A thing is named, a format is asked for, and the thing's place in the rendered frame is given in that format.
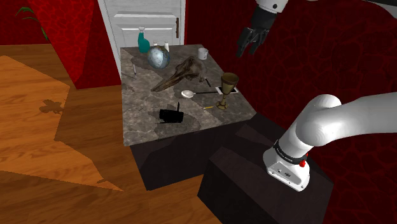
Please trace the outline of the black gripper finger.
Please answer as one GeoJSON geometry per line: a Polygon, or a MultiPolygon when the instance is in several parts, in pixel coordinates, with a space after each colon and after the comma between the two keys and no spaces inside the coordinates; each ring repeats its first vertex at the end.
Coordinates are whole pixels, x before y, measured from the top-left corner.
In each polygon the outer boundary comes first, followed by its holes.
{"type": "Polygon", "coordinates": [[[255,32],[253,29],[245,27],[243,28],[238,40],[237,40],[237,53],[236,57],[240,58],[244,53],[246,47],[253,42],[255,39],[255,32]]]}
{"type": "Polygon", "coordinates": [[[250,39],[251,47],[249,53],[253,55],[260,45],[265,41],[269,30],[254,30],[250,39]]]}

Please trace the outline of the brass goblet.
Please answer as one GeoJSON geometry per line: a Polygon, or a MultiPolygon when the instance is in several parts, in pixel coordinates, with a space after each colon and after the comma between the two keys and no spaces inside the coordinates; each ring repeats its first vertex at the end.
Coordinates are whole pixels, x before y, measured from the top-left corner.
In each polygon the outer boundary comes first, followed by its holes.
{"type": "Polygon", "coordinates": [[[221,75],[221,87],[223,98],[216,103],[218,109],[226,109],[228,107],[226,103],[227,95],[232,91],[239,81],[239,77],[234,73],[223,73],[221,75]]]}

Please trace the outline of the brown animal skull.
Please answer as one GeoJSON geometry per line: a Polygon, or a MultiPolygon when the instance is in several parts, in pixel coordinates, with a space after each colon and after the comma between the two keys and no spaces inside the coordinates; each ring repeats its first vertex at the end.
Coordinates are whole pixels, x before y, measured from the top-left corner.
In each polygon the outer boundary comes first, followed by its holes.
{"type": "Polygon", "coordinates": [[[204,62],[197,57],[190,56],[184,60],[181,64],[176,66],[175,73],[169,79],[160,82],[151,89],[152,92],[160,92],[169,87],[179,83],[182,79],[186,78],[192,81],[194,78],[198,78],[199,82],[203,82],[207,74],[207,67],[204,62]]]}

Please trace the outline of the blue grey globe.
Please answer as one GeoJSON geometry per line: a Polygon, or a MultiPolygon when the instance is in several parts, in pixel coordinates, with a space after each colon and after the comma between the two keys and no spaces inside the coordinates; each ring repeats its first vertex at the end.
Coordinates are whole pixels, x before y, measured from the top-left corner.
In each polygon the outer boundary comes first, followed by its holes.
{"type": "Polygon", "coordinates": [[[154,69],[165,69],[170,60],[169,51],[163,46],[152,46],[148,51],[148,64],[154,69]]]}

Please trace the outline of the white panel door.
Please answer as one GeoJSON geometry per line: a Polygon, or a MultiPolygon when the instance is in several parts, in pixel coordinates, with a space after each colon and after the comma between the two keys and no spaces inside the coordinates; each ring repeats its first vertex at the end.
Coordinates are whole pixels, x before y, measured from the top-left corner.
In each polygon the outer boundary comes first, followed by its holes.
{"type": "Polygon", "coordinates": [[[150,43],[185,43],[187,0],[97,0],[118,70],[123,47],[137,47],[143,31],[150,43]]]}

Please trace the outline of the teal spray bottle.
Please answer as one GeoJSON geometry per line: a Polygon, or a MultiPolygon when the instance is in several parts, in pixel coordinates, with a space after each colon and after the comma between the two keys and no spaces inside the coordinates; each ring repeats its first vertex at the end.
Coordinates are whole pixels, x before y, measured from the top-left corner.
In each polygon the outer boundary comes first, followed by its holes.
{"type": "Polygon", "coordinates": [[[147,53],[150,50],[150,42],[144,38],[145,27],[139,27],[139,35],[137,39],[138,48],[141,53],[147,53]]]}

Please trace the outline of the black box with antenna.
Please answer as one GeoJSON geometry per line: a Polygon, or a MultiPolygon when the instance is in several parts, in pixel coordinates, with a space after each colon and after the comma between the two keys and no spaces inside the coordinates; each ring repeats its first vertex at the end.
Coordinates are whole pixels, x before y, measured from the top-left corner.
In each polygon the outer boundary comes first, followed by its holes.
{"type": "Polygon", "coordinates": [[[159,112],[159,119],[162,123],[181,123],[184,118],[184,113],[179,110],[180,103],[178,103],[177,110],[161,109],[159,112]]]}

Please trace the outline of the marble top dark table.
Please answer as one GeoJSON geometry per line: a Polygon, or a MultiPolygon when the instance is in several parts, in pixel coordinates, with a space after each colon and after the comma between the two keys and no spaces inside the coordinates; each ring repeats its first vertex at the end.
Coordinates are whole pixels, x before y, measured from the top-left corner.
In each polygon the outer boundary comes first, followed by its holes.
{"type": "Polygon", "coordinates": [[[203,174],[211,155],[256,113],[240,93],[228,95],[225,110],[215,106],[222,98],[219,93],[197,94],[191,99],[181,95],[183,90],[214,92],[221,85],[223,70],[211,56],[203,60],[207,67],[205,78],[211,87],[205,80],[199,82],[194,78],[183,79],[160,92],[151,91],[169,79],[185,59],[196,57],[200,47],[171,46],[171,61],[165,69],[152,68],[147,56],[136,47],[120,50],[123,143],[130,147],[147,190],[203,174]],[[136,65],[137,78],[132,62],[136,65]],[[162,123],[160,110],[177,110],[178,103],[184,113],[183,121],[162,123]]]}

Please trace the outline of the dark robot stand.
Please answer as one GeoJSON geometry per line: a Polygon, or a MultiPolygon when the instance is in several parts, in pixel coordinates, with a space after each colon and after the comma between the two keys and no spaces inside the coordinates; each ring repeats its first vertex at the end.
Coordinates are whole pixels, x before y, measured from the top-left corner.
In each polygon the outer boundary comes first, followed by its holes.
{"type": "Polygon", "coordinates": [[[222,224],[323,223],[333,181],[313,160],[303,191],[278,181],[262,159],[272,145],[272,139],[244,125],[209,159],[198,197],[222,224]]]}

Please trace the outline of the green plant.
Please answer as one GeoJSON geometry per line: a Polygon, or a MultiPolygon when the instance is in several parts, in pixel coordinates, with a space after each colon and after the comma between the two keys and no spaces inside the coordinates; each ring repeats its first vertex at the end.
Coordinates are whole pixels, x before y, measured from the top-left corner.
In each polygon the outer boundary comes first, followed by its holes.
{"type": "MultiPolygon", "coordinates": [[[[30,13],[34,14],[34,11],[33,11],[30,7],[27,7],[27,6],[21,7],[21,8],[17,11],[17,13],[15,14],[15,16],[17,16],[20,12],[30,12],[30,13]]],[[[24,17],[24,18],[22,18],[22,20],[26,20],[26,19],[34,20],[34,21],[36,21],[36,22],[38,22],[38,23],[40,24],[40,21],[39,21],[36,17],[29,16],[29,17],[24,17]]],[[[45,37],[45,39],[46,39],[47,41],[49,41],[49,37],[48,37],[47,33],[45,32],[45,30],[43,29],[43,26],[42,26],[42,25],[40,25],[40,28],[41,28],[41,32],[43,33],[43,36],[45,37]]]]}

